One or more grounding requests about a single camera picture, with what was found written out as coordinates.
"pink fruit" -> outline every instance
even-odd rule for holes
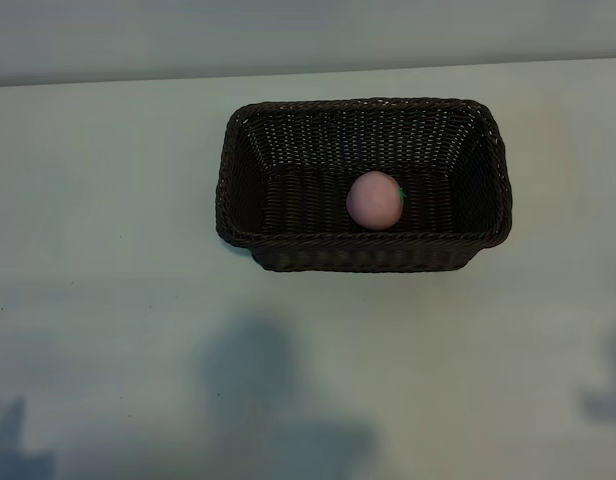
[[[399,184],[381,172],[364,173],[350,187],[346,207],[352,219],[370,230],[392,227],[403,209]]]

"rectangular basket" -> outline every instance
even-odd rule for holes
[[[406,194],[381,232],[346,210],[350,186],[372,170]],[[456,270],[506,239],[511,209],[504,144],[474,101],[267,102],[228,122],[217,232],[268,270]]]

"wicker basket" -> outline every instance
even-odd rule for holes
[[[346,211],[350,186],[371,170],[406,194],[382,232]],[[228,123],[217,232],[268,270],[456,270],[506,239],[511,209],[504,144],[474,101],[270,102]]]

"wall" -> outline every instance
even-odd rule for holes
[[[0,0],[0,85],[616,56],[616,0]]]

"dark brown wicker basket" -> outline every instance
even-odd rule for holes
[[[361,174],[406,194],[383,232],[355,224],[346,196]],[[421,272],[463,267],[512,225],[505,148],[470,100],[373,98],[260,103],[228,123],[217,232],[276,271]]]

